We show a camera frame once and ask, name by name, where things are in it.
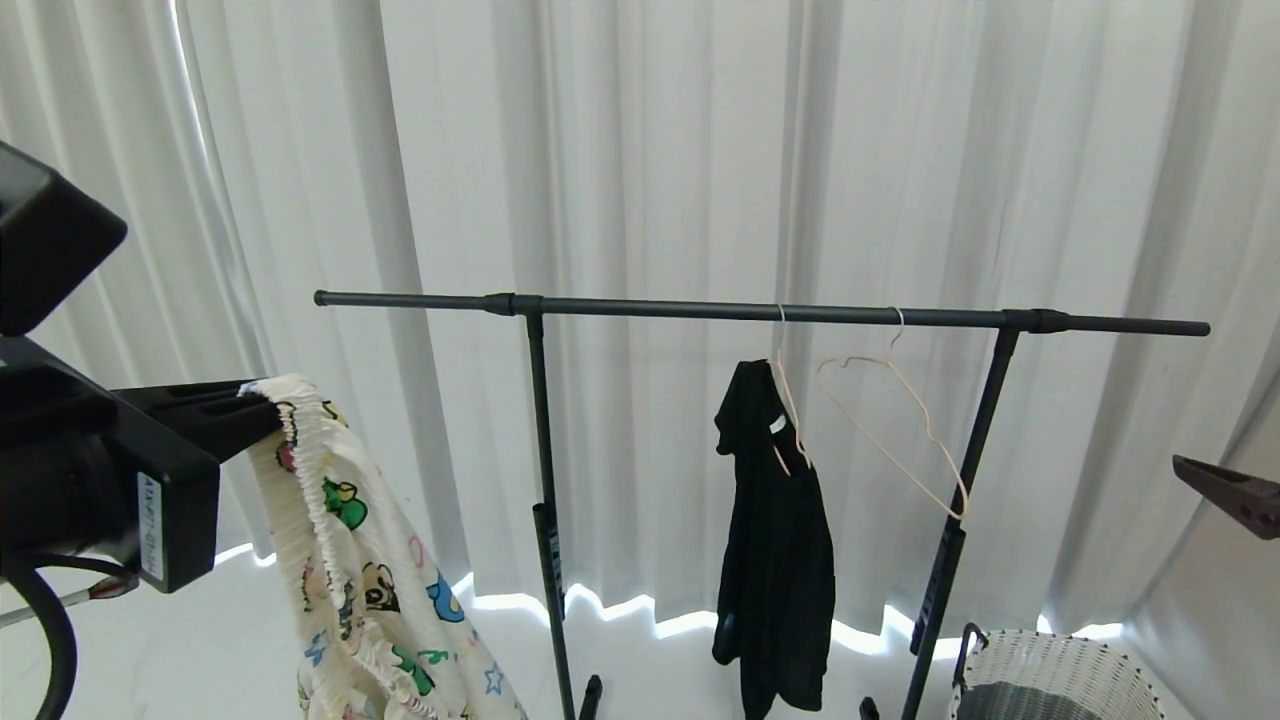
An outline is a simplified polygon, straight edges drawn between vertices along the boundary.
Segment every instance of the laundry basket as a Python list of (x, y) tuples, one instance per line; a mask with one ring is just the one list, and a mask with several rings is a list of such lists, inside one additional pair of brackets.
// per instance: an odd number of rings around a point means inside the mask
[[(970, 635), (977, 638), (969, 647)], [(952, 720), (1160, 720), (1160, 698), (1128, 655), (1071, 635), (965, 626)]]

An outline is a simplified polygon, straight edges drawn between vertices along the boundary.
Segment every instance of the clothing rack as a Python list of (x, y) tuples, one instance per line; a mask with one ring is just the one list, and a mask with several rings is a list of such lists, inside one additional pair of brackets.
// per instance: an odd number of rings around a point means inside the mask
[[(547, 356), (543, 318), (545, 315), (611, 315), (628, 318), (695, 318), (707, 320), (765, 320), (788, 323), (844, 323), (859, 325), (928, 325), (947, 328), (991, 328), (996, 334), (995, 351), (987, 380), (978, 401), (977, 416), (965, 448), (960, 478), (966, 491), (973, 489), (978, 461), (987, 443), (991, 420), (996, 414), (1000, 391), (1009, 370), (1009, 361), (1021, 333), (1043, 334), (1066, 331), (1137, 333), (1203, 337), (1208, 323), (1188, 320), (1153, 320), (1143, 318), (1102, 318), (1069, 315), (1057, 310), (918, 310), (896, 307), (840, 307), (826, 305), (768, 305), (744, 302), (680, 302), (668, 300), (599, 300), (585, 297), (543, 297), (540, 295), (497, 293), (485, 296), (397, 295), (364, 292), (330, 292), (317, 290), (316, 305), (364, 307), (419, 307), (445, 310), (481, 310), (494, 315), (525, 318), (529, 334), (529, 357), (534, 380), (534, 415), (538, 430), (538, 457), (541, 470), (543, 501), (534, 506), (534, 528), (541, 560), (543, 589), (550, 616), (552, 647), (556, 675), (559, 680), (564, 720), (573, 720), (573, 688), (570, 680), (568, 655), (564, 648), (564, 584), (561, 575), (559, 528), (556, 515), (556, 473), (552, 465), (552, 428), (547, 401)], [(959, 512), (961, 495), (957, 487), (951, 497), (951, 510)], [(920, 612), (911, 633), (915, 670), (902, 708), (904, 720), (915, 720), (924, 696), (924, 683), (933, 661), (933, 650), (942, 628), (942, 616), (951, 596), (965, 532), (960, 521), (948, 516), (938, 539), (933, 570), (920, 603)], [(594, 719), (603, 684), (591, 675), (582, 700), (579, 720)]]

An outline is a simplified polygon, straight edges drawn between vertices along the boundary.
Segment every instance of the black cable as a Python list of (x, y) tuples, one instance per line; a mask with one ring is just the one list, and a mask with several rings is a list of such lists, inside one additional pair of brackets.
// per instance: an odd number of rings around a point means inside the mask
[(49, 689), (36, 720), (59, 720), (76, 684), (76, 630), (58, 593), (36, 571), (36, 565), (8, 544), (0, 546), (0, 575), (31, 606), (49, 642)]
[(113, 575), (116, 578), (124, 578), (132, 574), (123, 565), (118, 565), (110, 560), (81, 557), (78, 555), (33, 552), (27, 556), (27, 561), (31, 562), (32, 568), (73, 568), (76, 570), (88, 570), (91, 573), (101, 573), (104, 575)]

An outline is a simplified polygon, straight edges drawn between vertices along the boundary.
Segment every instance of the white floor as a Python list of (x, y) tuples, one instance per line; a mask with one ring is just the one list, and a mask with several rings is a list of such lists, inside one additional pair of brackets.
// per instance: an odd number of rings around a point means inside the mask
[[(84, 575), (70, 571), (50, 578), (59, 592), (87, 584)], [(72, 609), (81, 664), (67, 719), (301, 717), (294, 694), (301, 651), (284, 592), (276, 569), (260, 568), (246, 553), (173, 596), (143, 587), (119, 600)], [(518, 598), (477, 602), (470, 591), (460, 598), (530, 716), (559, 717), (549, 633), (539, 607), (511, 607), (521, 605)], [(12, 589), (0, 588), (0, 607), (15, 605)], [(652, 611), (639, 602), (602, 616), (591, 597), (575, 592), (567, 624), (575, 703), (595, 673), (605, 683), (603, 720), (740, 717), (737, 665), (717, 665), (710, 657), (710, 629), (692, 620), (655, 626)], [(690, 624), (695, 626), (677, 632)], [(855, 647), (879, 644), (881, 652), (864, 655), (833, 643), (824, 710), (800, 712), (780, 702), (771, 719), (856, 719), (858, 703), (867, 694), (876, 697), (883, 717), (899, 716), (914, 661), (906, 639), (892, 629), (869, 643), (865, 637), (844, 639)], [(946, 716), (952, 662), (934, 662), (920, 717)], [(47, 670), (47, 650), (35, 621), (0, 632), (0, 716), (33, 717)], [(1170, 720), (1190, 720), (1172, 698), (1166, 710)]]

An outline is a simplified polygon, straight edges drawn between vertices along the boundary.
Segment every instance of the white woven basket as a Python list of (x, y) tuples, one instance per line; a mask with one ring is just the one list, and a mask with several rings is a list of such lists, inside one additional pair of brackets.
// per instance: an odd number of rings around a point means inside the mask
[[(1068, 698), (1100, 720), (1160, 720), (1165, 710), (1155, 688), (1128, 655), (1106, 643), (1037, 633), (1034, 630), (996, 630), (980, 639), (968, 657), (961, 657), (964, 669), (957, 678), (951, 698), (948, 717), (960, 717), (960, 701), (968, 692), (980, 685), (1029, 688), (1039, 693), (1004, 693), (998, 712), (983, 715), (1001, 720), (1050, 720), (1061, 711), (1050, 710), (1041, 701), (1028, 701), (1034, 696)], [(1011, 700), (1010, 694), (1020, 696)]]

